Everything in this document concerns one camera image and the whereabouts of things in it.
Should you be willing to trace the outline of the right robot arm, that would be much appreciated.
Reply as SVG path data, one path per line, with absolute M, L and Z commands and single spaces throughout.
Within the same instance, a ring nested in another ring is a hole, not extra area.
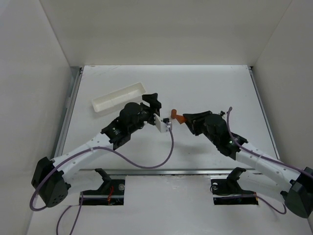
M 227 178 L 230 187 L 258 192 L 283 203 L 293 214 L 309 218 L 313 212 L 312 168 L 300 169 L 279 161 L 231 132 L 230 112 L 231 109 L 219 114 L 206 111 L 183 117 L 193 135 L 205 135 L 222 155 L 259 172 L 252 175 L 243 168 L 235 168 Z

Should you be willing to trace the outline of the aluminium table rail right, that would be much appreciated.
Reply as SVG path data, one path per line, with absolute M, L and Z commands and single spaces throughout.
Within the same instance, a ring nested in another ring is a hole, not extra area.
M 274 149 L 275 156 L 276 156 L 276 158 L 278 160 L 281 160 L 279 152 L 278 152 L 278 149 L 277 149 L 277 146 L 276 146 L 276 142 L 274 140 L 273 133 L 272 133 L 269 121 L 268 121 L 268 117 L 267 117 L 267 114 L 265 112 L 264 105 L 263 105 L 263 102 L 262 102 L 262 99 L 261 99 L 261 96 L 260 96 L 260 93 L 259 93 L 259 90 L 258 90 L 258 87 L 257 87 L 257 84 L 256 84 L 256 80 L 255 80 L 255 77 L 254 77 L 254 74 L 253 74 L 253 67 L 248 66 L 247 68 L 248 68 L 248 71 L 249 71 L 249 74 L 250 74 L 250 77 L 251 77 L 251 81 L 252 81 L 252 84 L 254 86 L 257 98 L 258 98 L 259 105 L 261 107 L 261 111 L 262 111 L 262 114 L 263 114 L 263 117 L 264 117 L 264 121 L 266 123 L 266 127 L 267 127 L 267 130 L 268 130 L 268 134 L 269 134 L 269 137 L 270 137 L 270 140 L 271 140 L 272 147 Z

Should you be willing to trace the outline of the wooden wedge block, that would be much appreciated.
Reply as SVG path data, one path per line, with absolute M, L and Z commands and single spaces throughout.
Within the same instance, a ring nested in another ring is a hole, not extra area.
M 187 119 L 181 115 L 176 115 L 176 120 L 178 121 L 179 124 L 186 123 L 186 121 L 187 121 Z

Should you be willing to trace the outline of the aluminium table rail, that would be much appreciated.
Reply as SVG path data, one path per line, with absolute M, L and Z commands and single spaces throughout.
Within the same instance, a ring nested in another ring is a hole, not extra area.
M 260 96 L 260 93 L 259 93 L 259 90 L 258 90 L 258 87 L 257 87 L 257 84 L 256 84 L 256 80 L 255 80 L 255 77 L 254 77 L 254 74 L 253 74 L 253 67 L 248 66 L 247 68 L 248 68 L 248 71 L 249 71 L 249 74 L 250 74 L 250 77 L 251 77 L 251 81 L 252 81 L 252 84 L 254 86 L 257 98 L 258 98 L 259 105 L 261 107 L 261 111 L 262 111 L 262 114 L 263 114 L 263 117 L 264 117 L 264 121 L 266 123 L 266 127 L 267 127 L 267 130 L 268 130 L 268 134 L 269 134 L 269 137 L 270 137 L 270 140 L 271 140 L 272 147 L 274 149 L 275 156 L 276 156 L 276 158 L 278 160 L 281 160 L 279 152 L 278 152 L 278 149 L 277 149 L 277 146 L 276 146 L 276 142 L 274 140 L 273 133 L 272 133 L 269 121 L 268 121 L 268 117 L 267 117 L 267 114 L 265 112 L 264 105 L 263 105 L 263 102 L 262 102 L 262 99 L 261 99 L 261 96 Z
M 70 120 L 72 117 L 84 68 L 70 67 L 70 70 L 71 70 L 71 80 L 69 88 L 67 90 L 65 104 L 61 113 L 61 118 L 59 121 L 59 126 L 57 129 L 57 134 L 52 148 L 52 152 L 50 156 L 48 156 L 49 160 L 53 159 L 54 157 L 60 156 L 63 153 L 70 125 Z

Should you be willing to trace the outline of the aluminium table rail left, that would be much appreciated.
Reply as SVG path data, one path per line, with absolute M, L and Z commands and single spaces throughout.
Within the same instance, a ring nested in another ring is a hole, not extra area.
M 61 118 L 59 121 L 59 126 L 57 129 L 57 134 L 52 148 L 52 152 L 50 156 L 48 156 L 49 160 L 53 159 L 54 157 L 60 156 L 63 153 L 70 125 L 70 120 L 72 117 L 84 68 L 70 67 L 70 70 L 71 70 L 71 80 L 69 88 L 67 90 L 65 104 L 61 113 Z

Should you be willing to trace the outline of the white plastic tray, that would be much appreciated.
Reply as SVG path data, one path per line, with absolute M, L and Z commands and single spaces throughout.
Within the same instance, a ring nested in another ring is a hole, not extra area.
M 94 98 L 91 103 L 96 116 L 106 116 L 116 111 L 120 111 L 129 102 L 138 103 L 142 101 L 142 95 L 144 94 L 146 94 L 146 90 L 142 83 L 138 82 L 120 90 Z

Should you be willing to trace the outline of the aluminium front rail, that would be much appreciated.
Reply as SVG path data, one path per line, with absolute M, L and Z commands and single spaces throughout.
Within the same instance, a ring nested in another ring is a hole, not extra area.
M 233 169 L 104 169 L 108 175 L 159 176 L 159 175 L 228 175 Z

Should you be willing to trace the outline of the wooden cylinder block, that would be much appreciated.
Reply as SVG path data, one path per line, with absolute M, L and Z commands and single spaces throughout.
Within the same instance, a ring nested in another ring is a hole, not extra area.
M 172 109 L 171 110 L 171 119 L 176 119 L 177 118 L 177 110 L 176 109 Z

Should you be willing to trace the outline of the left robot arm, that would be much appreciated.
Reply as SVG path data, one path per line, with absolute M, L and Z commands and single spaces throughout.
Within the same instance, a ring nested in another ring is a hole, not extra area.
M 129 102 L 107 127 L 90 141 L 62 156 L 37 162 L 31 181 L 35 189 L 31 199 L 41 197 L 45 208 L 61 203 L 73 187 L 70 178 L 97 158 L 101 150 L 113 152 L 131 139 L 131 135 L 145 124 L 155 125 L 155 116 L 160 114 L 162 104 L 158 94 L 142 95 L 142 102 Z

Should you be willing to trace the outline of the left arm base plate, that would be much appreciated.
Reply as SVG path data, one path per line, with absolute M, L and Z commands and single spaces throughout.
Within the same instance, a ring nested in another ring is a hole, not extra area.
M 124 192 L 125 178 L 111 179 L 97 190 L 84 191 L 79 202 L 82 202 L 83 206 L 123 206 Z

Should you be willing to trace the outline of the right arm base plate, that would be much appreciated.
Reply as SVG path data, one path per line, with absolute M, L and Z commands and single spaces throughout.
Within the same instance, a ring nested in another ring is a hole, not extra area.
M 227 184 L 227 179 L 211 179 L 210 191 L 213 194 L 213 203 L 221 205 L 259 205 L 256 193 L 242 190 L 238 184 L 234 187 Z

